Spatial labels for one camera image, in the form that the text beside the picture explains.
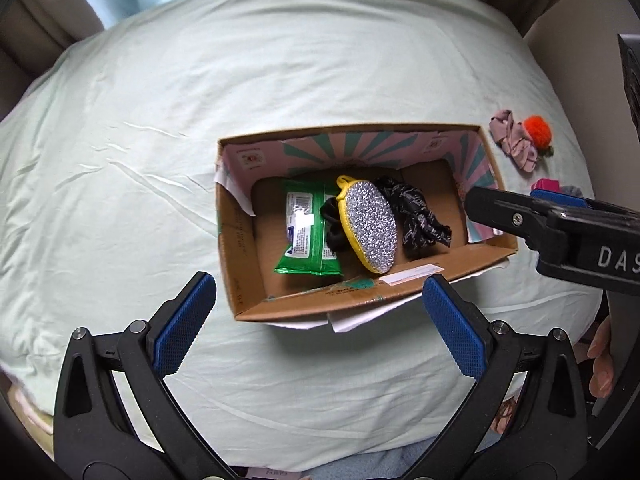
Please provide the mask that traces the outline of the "person's right hand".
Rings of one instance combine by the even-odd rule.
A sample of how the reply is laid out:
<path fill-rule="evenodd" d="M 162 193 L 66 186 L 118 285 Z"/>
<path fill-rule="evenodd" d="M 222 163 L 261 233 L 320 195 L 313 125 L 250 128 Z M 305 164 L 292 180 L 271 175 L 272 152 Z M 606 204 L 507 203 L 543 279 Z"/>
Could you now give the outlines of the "person's right hand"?
<path fill-rule="evenodd" d="M 593 360 L 589 391 L 597 399 L 606 398 L 613 389 L 615 370 L 610 355 L 611 336 L 611 318 L 608 316 L 597 328 L 587 352 L 588 358 Z"/>

